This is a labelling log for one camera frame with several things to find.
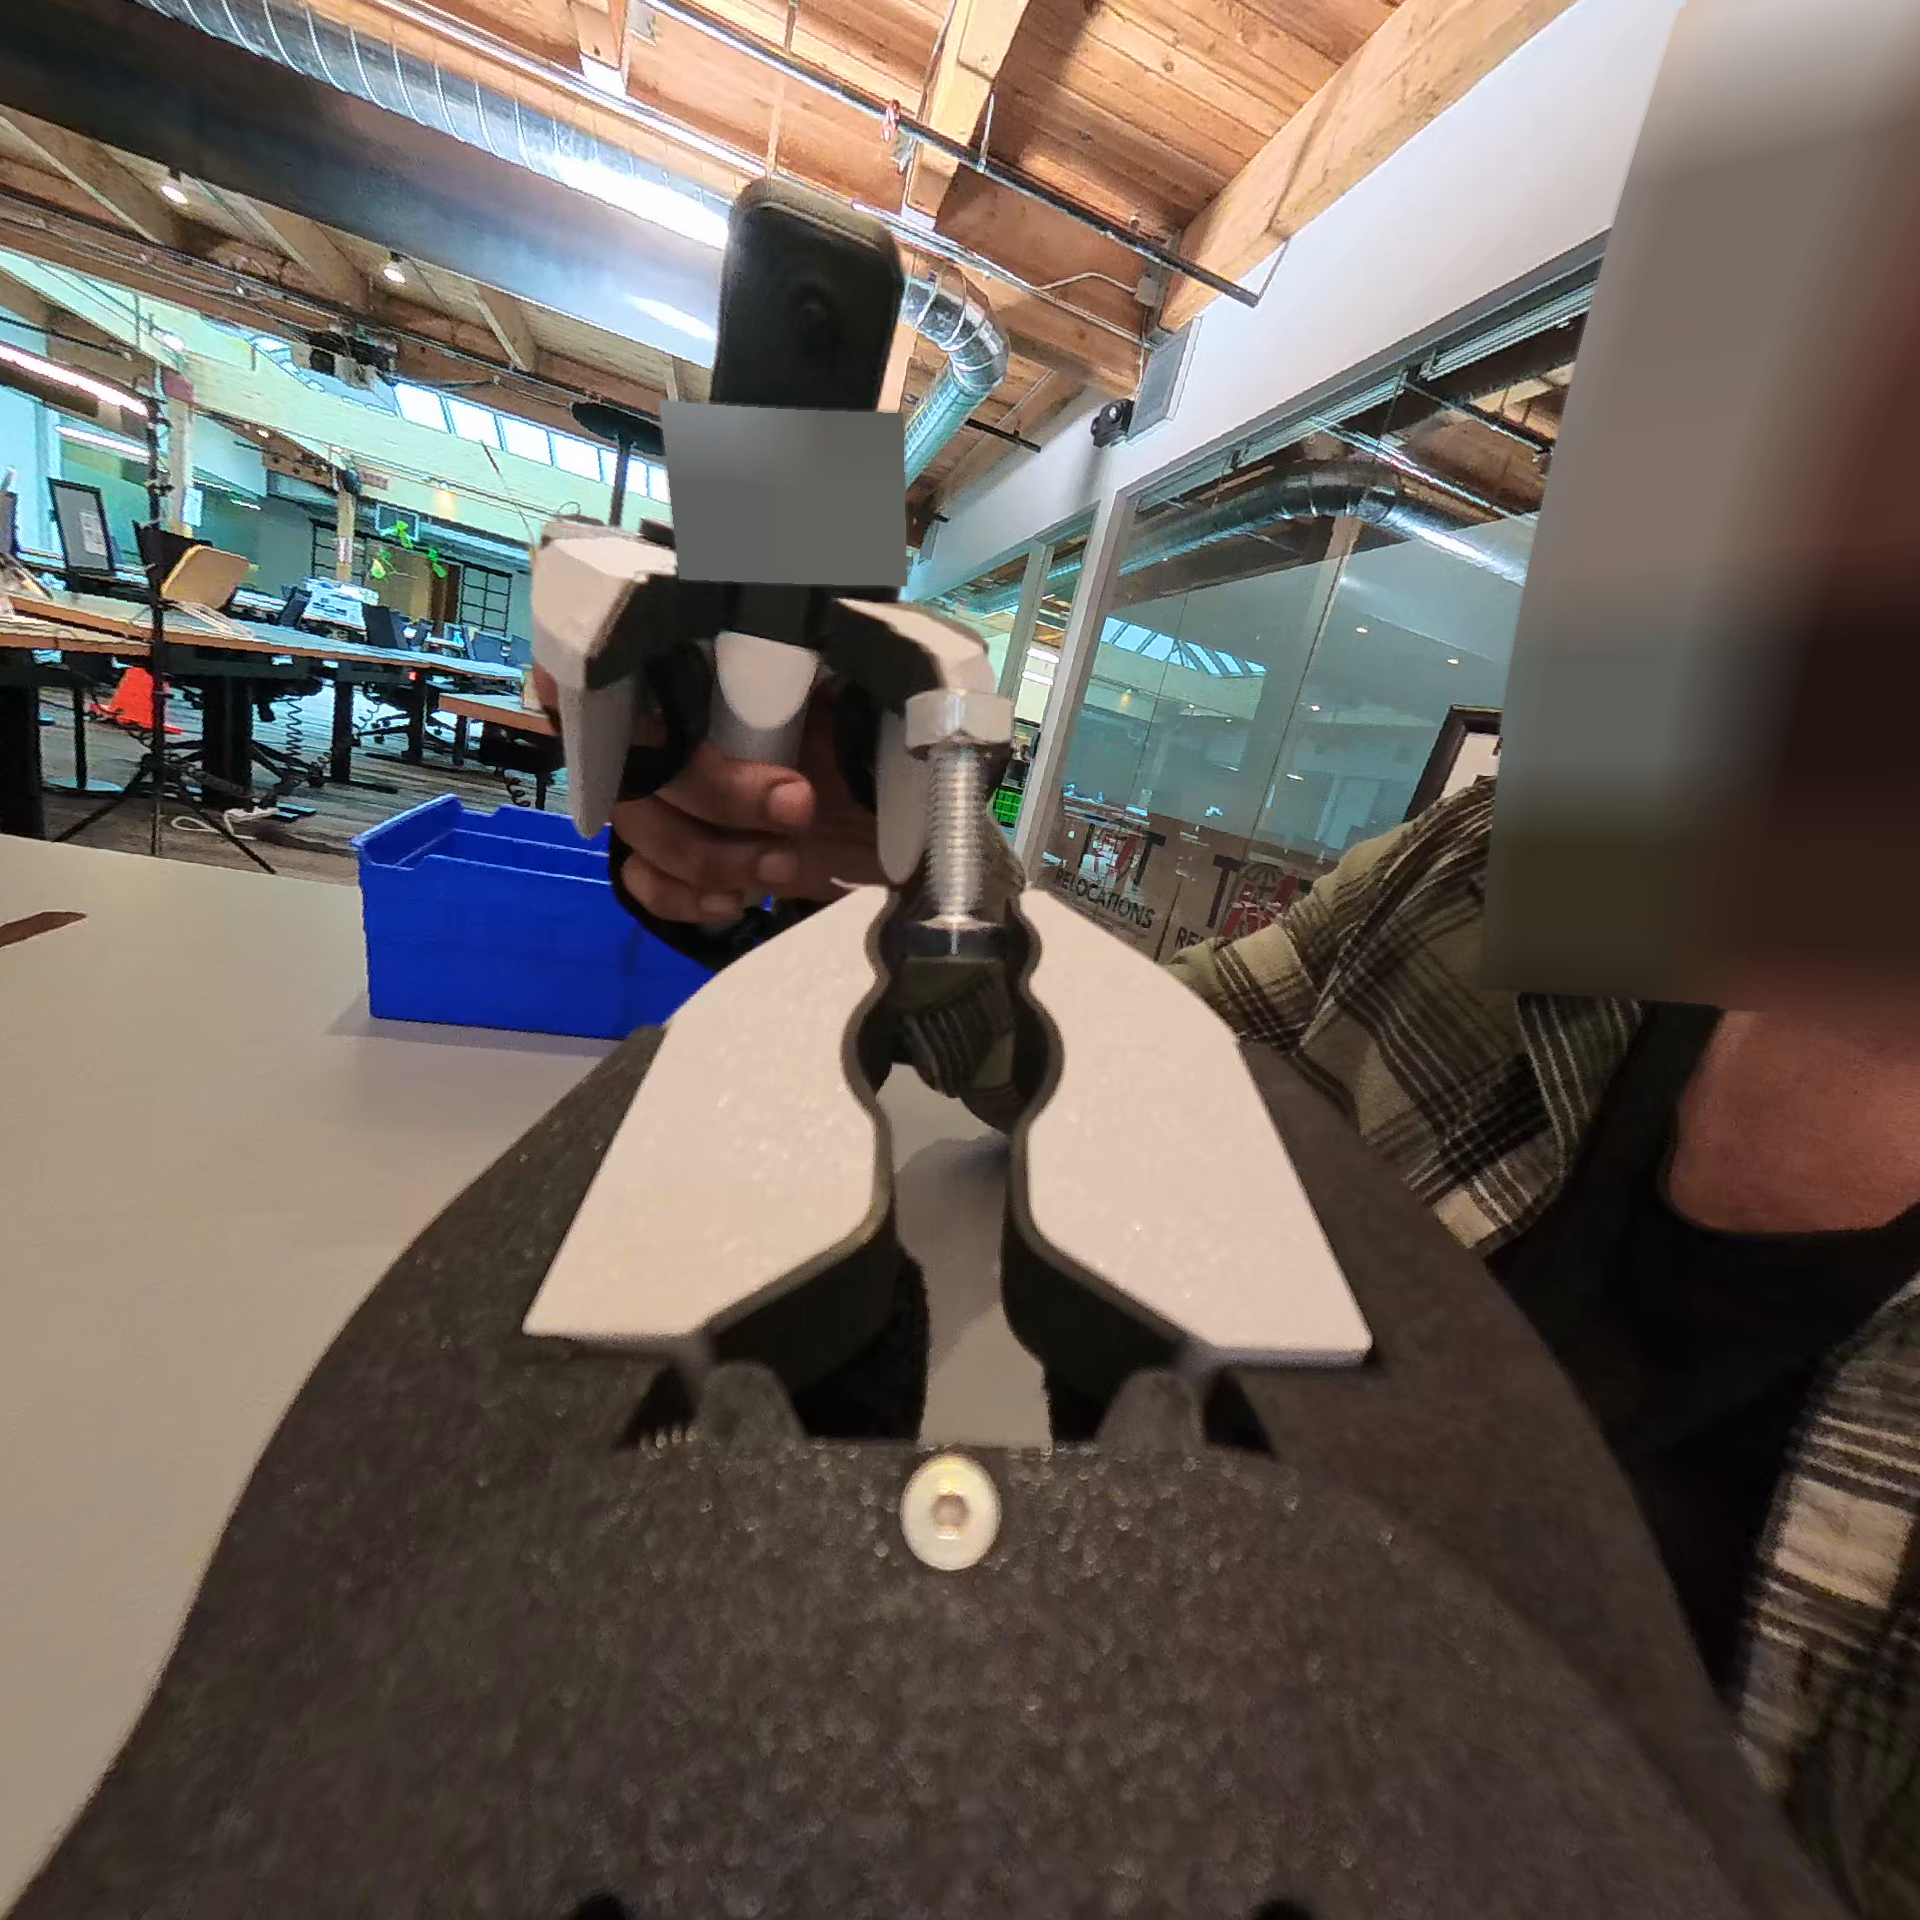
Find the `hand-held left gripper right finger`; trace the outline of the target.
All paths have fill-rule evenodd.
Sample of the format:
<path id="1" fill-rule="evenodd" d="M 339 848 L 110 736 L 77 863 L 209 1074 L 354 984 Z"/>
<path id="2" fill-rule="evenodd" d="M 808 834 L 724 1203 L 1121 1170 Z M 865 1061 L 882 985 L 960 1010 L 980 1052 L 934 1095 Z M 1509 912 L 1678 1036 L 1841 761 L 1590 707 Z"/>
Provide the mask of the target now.
<path id="1" fill-rule="evenodd" d="M 1371 1330 L 1234 1034 L 1057 897 L 1019 906 L 1049 1081 L 1011 1201 L 1040 1257 L 1200 1363 L 1365 1361 Z"/>

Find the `person's right hand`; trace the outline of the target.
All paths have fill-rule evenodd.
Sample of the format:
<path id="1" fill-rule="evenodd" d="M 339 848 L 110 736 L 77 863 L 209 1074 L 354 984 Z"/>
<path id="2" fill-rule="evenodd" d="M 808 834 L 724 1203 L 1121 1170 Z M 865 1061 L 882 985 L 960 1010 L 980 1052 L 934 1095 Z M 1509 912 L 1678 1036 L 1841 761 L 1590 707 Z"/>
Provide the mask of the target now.
<path id="1" fill-rule="evenodd" d="M 882 882 L 878 826 L 842 778 L 830 728 L 809 728 L 795 767 L 704 744 L 661 791 L 612 807 L 616 871 L 646 915 L 734 923 L 748 907 L 830 904 Z"/>

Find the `black round-top post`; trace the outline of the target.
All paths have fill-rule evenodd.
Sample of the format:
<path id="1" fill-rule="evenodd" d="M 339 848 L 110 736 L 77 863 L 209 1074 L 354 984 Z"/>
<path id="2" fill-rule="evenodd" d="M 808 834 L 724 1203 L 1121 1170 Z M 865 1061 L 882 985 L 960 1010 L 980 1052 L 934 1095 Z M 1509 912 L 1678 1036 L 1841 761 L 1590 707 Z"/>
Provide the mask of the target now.
<path id="1" fill-rule="evenodd" d="M 620 528 L 628 495 L 634 457 L 659 463 L 665 457 L 665 432 L 654 416 L 644 416 L 612 401 L 576 401 L 573 423 L 594 441 L 612 445 L 612 479 L 608 527 Z"/>

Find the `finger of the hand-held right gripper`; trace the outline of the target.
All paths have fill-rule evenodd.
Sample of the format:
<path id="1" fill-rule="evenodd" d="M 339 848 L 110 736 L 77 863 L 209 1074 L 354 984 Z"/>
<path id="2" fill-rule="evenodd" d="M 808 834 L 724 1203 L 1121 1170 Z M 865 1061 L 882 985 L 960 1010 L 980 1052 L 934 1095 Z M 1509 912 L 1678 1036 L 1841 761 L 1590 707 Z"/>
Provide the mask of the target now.
<path id="1" fill-rule="evenodd" d="M 616 629 L 641 591 L 674 580 L 680 557 L 641 536 L 553 522 L 532 562 L 534 696 L 557 728 L 576 833 L 611 824 L 641 709 L 637 668 L 616 661 Z"/>
<path id="2" fill-rule="evenodd" d="M 906 703 L 932 689 L 998 696 L 985 642 L 969 627 L 920 607 L 854 597 L 833 600 L 833 680 L 837 771 L 875 824 L 875 761 L 885 744 L 902 745 Z"/>

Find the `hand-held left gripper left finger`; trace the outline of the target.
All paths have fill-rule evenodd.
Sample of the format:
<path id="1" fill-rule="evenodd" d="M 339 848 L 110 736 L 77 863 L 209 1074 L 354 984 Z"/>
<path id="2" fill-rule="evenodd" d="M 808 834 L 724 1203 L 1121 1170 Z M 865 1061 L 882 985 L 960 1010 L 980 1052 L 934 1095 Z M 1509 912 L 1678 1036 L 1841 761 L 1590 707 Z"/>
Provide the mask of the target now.
<path id="1" fill-rule="evenodd" d="M 875 1244 L 893 1170 L 854 1034 L 880 994 L 891 906 L 859 888 L 673 1015 L 529 1337 L 708 1347 Z"/>

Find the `blue plastic bin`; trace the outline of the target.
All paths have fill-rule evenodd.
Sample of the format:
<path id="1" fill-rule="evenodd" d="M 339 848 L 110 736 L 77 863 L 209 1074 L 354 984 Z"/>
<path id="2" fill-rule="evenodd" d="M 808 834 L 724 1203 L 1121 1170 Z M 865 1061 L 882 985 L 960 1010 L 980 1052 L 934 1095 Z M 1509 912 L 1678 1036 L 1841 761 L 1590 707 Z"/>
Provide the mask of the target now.
<path id="1" fill-rule="evenodd" d="M 377 1020 L 624 1040 L 710 971 L 618 901 L 608 833 L 446 795 L 352 839 Z"/>

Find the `long wooden office desk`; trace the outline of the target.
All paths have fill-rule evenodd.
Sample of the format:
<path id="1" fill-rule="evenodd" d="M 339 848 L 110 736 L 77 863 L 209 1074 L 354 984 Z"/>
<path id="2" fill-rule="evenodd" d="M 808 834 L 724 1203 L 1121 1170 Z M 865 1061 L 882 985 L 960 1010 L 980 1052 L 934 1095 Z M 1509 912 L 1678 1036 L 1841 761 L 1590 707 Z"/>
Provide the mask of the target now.
<path id="1" fill-rule="evenodd" d="M 253 709 L 302 682 L 332 684 L 332 735 L 320 771 L 294 773 L 294 785 L 352 785 L 352 693 L 361 685 L 390 682 L 412 697 L 410 759 L 424 755 L 426 719 L 442 689 L 467 689 L 507 705 L 521 696 L 515 666 L 259 627 L 198 609 L 166 609 L 164 632 L 171 657 L 166 685 L 212 685 L 204 697 L 198 780 L 205 791 L 229 801 L 253 799 Z M 149 664 L 149 611 L 99 597 L 4 601 L 2 635 L 9 655 Z"/>

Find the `steel hex bolt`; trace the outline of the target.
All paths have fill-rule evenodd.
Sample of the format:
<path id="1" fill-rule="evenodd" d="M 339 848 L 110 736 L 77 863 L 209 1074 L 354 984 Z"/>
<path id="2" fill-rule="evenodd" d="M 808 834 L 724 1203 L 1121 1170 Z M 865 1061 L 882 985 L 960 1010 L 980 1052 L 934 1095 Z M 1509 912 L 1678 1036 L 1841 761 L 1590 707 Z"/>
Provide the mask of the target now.
<path id="1" fill-rule="evenodd" d="M 899 741 L 875 761 L 878 848 L 896 912 L 891 961 L 996 965 L 1011 946 L 1019 866 L 992 811 L 1008 747 L 934 747 Z"/>

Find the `steel hex nut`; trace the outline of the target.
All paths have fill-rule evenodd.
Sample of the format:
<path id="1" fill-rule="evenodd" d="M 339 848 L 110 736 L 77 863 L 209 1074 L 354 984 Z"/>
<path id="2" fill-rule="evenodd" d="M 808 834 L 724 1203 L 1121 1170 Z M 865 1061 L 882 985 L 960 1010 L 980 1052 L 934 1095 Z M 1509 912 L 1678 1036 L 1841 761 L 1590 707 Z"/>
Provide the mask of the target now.
<path id="1" fill-rule="evenodd" d="M 1003 752 L 1013 736 L 1016 707 L 996 693 L 932 689 L 902 707 L 902 747 L 920 759 L 947 749 Z"/>

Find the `person's right forearm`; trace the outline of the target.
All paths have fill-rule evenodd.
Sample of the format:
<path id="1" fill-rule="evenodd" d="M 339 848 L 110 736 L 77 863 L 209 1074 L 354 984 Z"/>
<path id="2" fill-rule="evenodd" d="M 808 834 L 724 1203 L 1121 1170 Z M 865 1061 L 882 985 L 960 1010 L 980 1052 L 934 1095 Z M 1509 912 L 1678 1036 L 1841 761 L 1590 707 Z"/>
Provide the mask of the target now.
<path id="1" fill-rule="evenodd" d="M 1510 999 L 1473 984 L 1490 831 L 1493 787 L 1441 801 L 1270 923 L 1160 969 L 1240 1040 L 1301 1065 L 1430 1205 L 1540 1127 L 1516 1095 Z"/>

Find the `wall air vent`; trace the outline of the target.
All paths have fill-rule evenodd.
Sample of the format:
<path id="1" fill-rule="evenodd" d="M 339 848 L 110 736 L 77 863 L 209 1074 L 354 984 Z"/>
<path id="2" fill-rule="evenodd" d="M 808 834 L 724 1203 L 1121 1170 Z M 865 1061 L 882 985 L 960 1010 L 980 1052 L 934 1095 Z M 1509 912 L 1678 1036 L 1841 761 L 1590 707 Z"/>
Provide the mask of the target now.
<path id="1" fill-rule="evenodd" d="M 1178 411 L 1197 328 L 1200 317 L 1180 330 L 1162 331 L 1148 348 L 1134 393 L 1132 423 L 1128 427 L 1129 441 L 1136 441 Z"/>

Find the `person's torso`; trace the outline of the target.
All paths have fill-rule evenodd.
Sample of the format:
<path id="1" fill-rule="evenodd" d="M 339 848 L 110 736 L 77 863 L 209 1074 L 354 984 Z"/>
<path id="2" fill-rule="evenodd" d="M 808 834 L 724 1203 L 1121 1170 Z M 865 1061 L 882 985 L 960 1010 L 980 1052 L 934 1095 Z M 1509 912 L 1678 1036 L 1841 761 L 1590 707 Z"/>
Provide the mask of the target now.
<path id="1" fill-rule="evenodd" d="M 1494 1261 L 1858 1915 L 1918 1893 L 1916 1076 L 1916 1024 L 1651 1008 Z"/>

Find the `framed desk sign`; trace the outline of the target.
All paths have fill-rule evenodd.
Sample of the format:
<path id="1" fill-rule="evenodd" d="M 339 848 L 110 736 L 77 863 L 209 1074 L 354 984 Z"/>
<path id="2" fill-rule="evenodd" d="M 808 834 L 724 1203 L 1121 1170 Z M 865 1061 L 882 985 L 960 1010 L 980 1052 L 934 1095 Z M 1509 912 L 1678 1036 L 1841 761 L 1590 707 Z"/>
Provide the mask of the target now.
<path id="1" fill-rule="evenodd" d="M 92 483 L 50 479 L 48 485 L 57 552 L 67 580 L 76 587 L 116 578 L 116 556 L 106 497 Z"/>

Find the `silver spiral ceiling duct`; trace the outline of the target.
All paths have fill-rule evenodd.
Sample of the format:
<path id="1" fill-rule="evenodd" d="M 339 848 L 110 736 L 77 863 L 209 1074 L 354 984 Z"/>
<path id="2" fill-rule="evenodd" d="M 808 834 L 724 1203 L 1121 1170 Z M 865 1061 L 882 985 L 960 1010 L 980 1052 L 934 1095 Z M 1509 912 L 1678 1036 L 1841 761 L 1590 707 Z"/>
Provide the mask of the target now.
<path id="1" fill-rule="evenodd" d="M 730 197 L 500 84 L 414 52 L 384 29 L 349 28 L 312 4 L 158 2 L 150 9 L 634 217 L 641 225 L 637 288 L 620 307 L 624 320 L 635 320 L 628 336 L 700 369 L 713 364 Z M 920 476 L 996 393 L 1011 348 L 985 298 L 952 267 L 908 274 L 899 317 L 945 359 L 906 423 L 906 468 Z"/>

